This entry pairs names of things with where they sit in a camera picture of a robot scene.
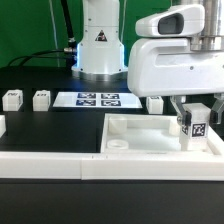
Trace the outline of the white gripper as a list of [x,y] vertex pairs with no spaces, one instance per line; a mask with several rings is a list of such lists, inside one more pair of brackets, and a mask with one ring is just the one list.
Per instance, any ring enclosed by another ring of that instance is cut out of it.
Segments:
[[127,83],[138,97],[171,96],[180,126],[191,125],[180,95],[215,93],[210,123],[222,122],[224,52],[194,52],[187,38],[139,39],[130,52]]

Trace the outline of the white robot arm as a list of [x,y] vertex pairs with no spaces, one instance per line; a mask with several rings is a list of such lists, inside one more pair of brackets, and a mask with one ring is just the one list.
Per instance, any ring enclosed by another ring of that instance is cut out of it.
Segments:
[[84,36],[77,47],[76,77],[108,81],[125,72],[138,97],[169,96],[179,123],[194,114],[184,108],[188,95],[212,93],[210,121],[224,112],[224,0],[177,0],[162,13],[136,22],[140,37],[124,63],[118,37],[119,0],[83,0]]

